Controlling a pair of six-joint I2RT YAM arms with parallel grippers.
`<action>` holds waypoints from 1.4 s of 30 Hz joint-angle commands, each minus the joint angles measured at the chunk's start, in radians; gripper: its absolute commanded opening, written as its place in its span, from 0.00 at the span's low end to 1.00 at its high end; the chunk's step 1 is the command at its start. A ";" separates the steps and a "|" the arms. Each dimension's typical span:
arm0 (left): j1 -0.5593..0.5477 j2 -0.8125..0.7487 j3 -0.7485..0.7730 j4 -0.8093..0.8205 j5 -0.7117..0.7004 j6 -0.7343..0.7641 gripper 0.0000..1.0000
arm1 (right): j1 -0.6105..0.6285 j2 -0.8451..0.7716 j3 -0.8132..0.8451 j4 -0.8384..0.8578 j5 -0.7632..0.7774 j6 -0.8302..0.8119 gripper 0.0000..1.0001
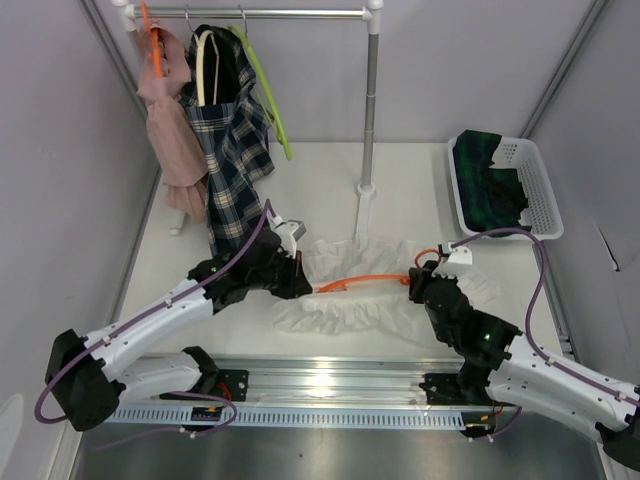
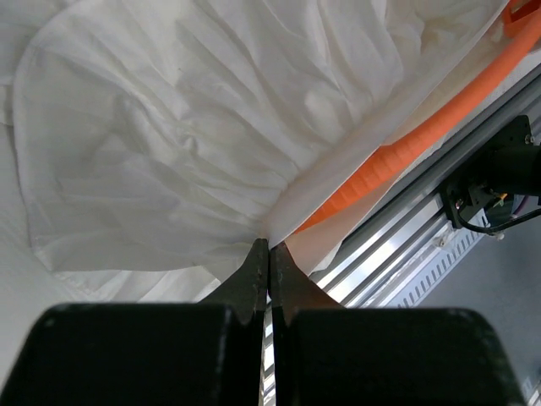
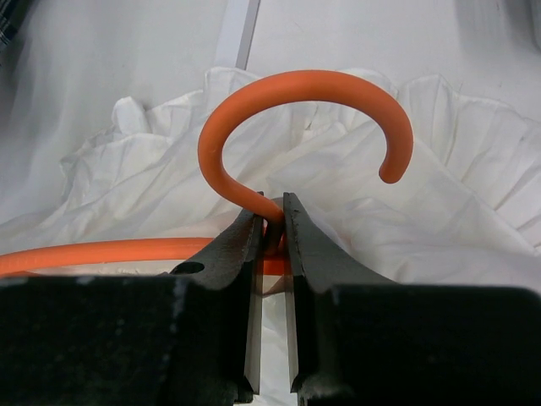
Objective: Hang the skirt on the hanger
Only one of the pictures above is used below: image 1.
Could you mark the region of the white pleated skirt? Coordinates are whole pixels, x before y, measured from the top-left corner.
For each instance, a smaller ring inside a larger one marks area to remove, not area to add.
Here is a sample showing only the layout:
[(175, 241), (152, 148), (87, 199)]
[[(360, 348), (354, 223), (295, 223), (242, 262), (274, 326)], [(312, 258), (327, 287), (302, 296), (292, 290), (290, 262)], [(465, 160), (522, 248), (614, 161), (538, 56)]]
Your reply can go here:
[(272, 308), (275, 329), (298, 334), (342, 336), (378, 331), (418, 345), (435, 341), (424, 308), (409, 300), (408, 287), (384, 281), (351, 286), (347, 291), (316, 293), (336, 280), (371, 274), (406, 275), (423, 246), (389, 243), (367, 235), (352, 240), (319, 240), (303, 255), (304, 273), (314, 292), (280, 300)]

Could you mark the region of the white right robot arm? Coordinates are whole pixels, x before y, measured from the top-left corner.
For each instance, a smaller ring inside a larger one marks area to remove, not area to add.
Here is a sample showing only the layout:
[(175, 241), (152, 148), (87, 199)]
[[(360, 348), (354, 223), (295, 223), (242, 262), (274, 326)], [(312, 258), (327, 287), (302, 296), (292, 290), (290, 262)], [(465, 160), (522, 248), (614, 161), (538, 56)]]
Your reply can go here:
[(466, 402), (510, 404), (559, 422), (639, 468), (639, 388), (530, 343), (526, 333), (471, 306), (436, 262), (409, 270), (409, 298), (426, 310), (436, 339), (460, 355), (456, 378)]

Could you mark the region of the orange plastic hanger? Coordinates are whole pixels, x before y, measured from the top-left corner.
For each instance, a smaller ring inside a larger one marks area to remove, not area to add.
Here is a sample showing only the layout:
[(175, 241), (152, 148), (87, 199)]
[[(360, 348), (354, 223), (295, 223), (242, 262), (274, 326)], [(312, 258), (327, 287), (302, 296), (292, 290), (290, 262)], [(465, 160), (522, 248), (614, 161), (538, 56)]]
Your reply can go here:
[[(435, 257), (435, 261), (437, 264), (443, 258), (443, 255), (435, 248), (424, 249), (420, 251), (414, 258), (414, 266), (419, 268), (423, 266), (421, 262), (424, 256), (432, 255)], [(344, 278), (340, 280), (333, 281), (324, 286), (317, 287), (315, 289), (316, 293), (334, 293), (340, 291), (347, 291), (351, 286), (363, 284), (363, 283), (371, 283), (371, 282), (384, 282), (391, 281), (399, 283), (402, 286), (408, 286), (410, 284), (409, 275), (403, 274), (371, 274), (371, 275), (362, 275), (362, 276), (354, 276), (349, 278)]]

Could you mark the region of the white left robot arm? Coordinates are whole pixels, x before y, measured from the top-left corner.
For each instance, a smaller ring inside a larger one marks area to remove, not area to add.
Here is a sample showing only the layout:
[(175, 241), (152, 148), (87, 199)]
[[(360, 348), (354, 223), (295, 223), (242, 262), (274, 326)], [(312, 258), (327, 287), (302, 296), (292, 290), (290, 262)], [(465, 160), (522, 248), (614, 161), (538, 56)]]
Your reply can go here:
[(267, 227), (235, 252), (192, 268), (158, 303), (85, 336), (69, 329), (52, 345), (45, 383), (78, 432), (105, 422), (126, 403), (165, 395), (209, 398), (221, 380), (200, 347), (148, 358), (173, 334), (243, 301), (252, 290), (290, 300), (311, 293), (297, 248), (305, 227), (294, 220)]

